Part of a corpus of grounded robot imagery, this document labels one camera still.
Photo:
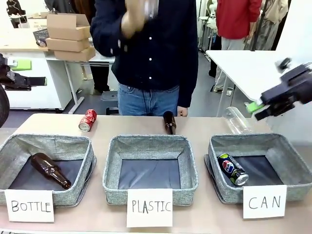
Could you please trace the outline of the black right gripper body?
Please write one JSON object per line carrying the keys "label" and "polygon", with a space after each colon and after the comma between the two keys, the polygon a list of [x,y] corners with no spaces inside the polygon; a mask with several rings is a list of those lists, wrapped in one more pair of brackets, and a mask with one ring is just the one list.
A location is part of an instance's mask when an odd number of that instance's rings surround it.
{"label": "black right gripper body", "polygon": [[301,64],[281,76],[281,83],[261,94],[264,105],[312,100],[312,64]]}

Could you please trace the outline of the person's right hand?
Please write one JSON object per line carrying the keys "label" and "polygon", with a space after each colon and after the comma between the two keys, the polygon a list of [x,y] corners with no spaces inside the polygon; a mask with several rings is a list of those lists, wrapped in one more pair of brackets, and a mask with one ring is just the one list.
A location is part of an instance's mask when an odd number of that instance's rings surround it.
{"label": "person's right hand", "polygon": [[121,21],[121,30],[125,38],[130,39],[144,27],[146,22],[144,4],[144,2],[134,2],[127,5],[127,11]]}

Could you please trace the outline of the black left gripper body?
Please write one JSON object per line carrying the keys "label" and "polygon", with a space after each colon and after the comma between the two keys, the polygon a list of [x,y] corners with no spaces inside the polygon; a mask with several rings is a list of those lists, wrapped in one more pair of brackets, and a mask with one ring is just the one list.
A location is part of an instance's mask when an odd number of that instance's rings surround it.
{"label": "black left gripper body", "polygon": [[11,70],[7,64],[8,59],[0,55],[0,83],[8,90],[31,91],[31,85],[28,82],[28,77],[22,76]]}

